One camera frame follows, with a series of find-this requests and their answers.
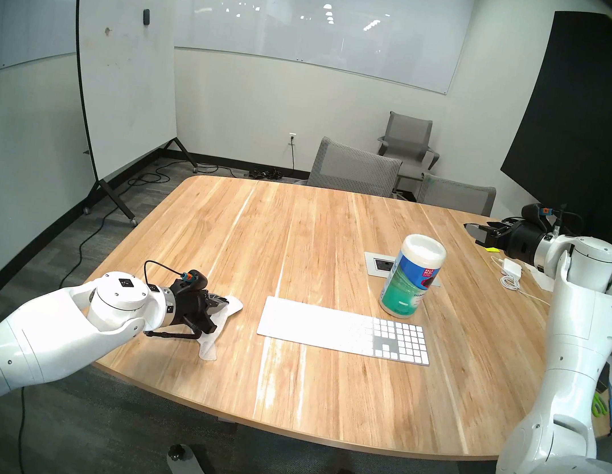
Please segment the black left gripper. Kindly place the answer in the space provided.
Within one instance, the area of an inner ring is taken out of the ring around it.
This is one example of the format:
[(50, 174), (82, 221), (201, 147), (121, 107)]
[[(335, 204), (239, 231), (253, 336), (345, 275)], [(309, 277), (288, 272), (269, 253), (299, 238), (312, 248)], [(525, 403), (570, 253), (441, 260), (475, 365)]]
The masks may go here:
[(175, 300), (172, 319), (166, 319), (166, 325), (184, 324), (195, 333), (212, 334), (217, 325), (211, 316), (222, 311), (229, 300), (223, 296), (208, 292), (198, 287), (196, 282), (176, 281), (170, 287)]

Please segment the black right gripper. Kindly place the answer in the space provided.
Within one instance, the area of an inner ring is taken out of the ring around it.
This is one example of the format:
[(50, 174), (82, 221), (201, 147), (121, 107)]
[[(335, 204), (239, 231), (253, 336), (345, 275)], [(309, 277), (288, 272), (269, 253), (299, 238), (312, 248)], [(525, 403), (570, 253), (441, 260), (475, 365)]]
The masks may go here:
[(485, 248), (486, 251), (505, 253), (508, 258), (522, 261), (531, 266), (535, 265), (536, 250), (544, 237), (545, 231), (527, 221), (516, 222), (509, 232), (508, 227), (497, 225), (466, 223), (463, 226), (471, 237), (484, 239), (476, 239), (475, 243)]

